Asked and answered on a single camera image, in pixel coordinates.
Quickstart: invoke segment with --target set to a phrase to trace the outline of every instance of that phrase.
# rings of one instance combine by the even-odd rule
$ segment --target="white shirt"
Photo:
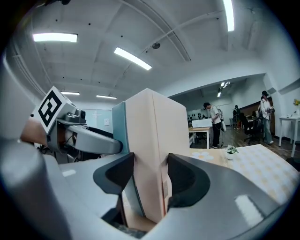
[[[268,109],[271,108],[270,102],[268,100],[262,99],[261,100],[261,111],[262,111],[262,117],[265,119],[270,118],[270,113],[267,112]]]
[[[210,108],[210,115],[211,115],[211,118],[214,118],[216,114],[219,113],[219,110],[217,109],[216,106],[212,105],[211,108]],[[216,123],[219,123],[221,122],[221,119],[220,117],[217,117],[216,119],[214,119],[214,122],[213,124],[216,124]]]

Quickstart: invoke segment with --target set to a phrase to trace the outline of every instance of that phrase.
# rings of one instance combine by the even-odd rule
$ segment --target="black and white square pattern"
[[[62,102],[53,91],[51,91],[48,94],[47,98],[44,100],[43,104],[38,110],[38,113],[41,116],[41,119],[43,120],[46,127],[48,127],[61,104]]]

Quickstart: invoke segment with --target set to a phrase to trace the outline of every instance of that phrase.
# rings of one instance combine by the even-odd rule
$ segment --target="light blue wall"
[[[98,128],[103,131],[113,133],[113,121],[111,110],[83,109],[86,113],[85,119],[89,127]],[[104,119],[109,120],[109,125],[104,125]]]

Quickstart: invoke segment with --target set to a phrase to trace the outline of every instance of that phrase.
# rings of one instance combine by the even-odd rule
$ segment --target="black cap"
[[[205,110],[206,107],[209,106],[209,105],[210,105],[210,103],[204,103],[204,104],[203,104],[204,110]]]
[[[262,91],[262,95],[264,95],[264,96],[268,96],[268,93],[267,93],[267,91]]]

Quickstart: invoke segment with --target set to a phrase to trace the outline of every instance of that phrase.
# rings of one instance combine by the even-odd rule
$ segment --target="dark floor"
[[[226,148],[228,145],[233,145],[235,147],[245,147],[249,146],[248,142],[244,142],[244,139],[247,137],[245,133],[239,129],[234,130],[232,127],[226,127],[227,131],[223,133],[223,141],[224,145],[222,148]],[[281,141],[281,147],[278,146],[279,139],[276,139],[273,137],[274,143],[271,145],[268,145],[264,143],[262,140],[260,141],[260,144],[265,146],[266,148],[269,148],[271,151],[275,152],[277,155],[282,157],[284,160],[291,157],[291,152],[293,145],[290,144],[287,140]],[[222,143],[222,132],[220,134],[220,144]],[[258,141],[250,143],[250,145],[258,144]],[[204,140],[201,140],[198,143],[192,144],[190,148],[206,148],[206,142]],[[294,158],[300,158],[300,146],[296,146],[296,151]]]

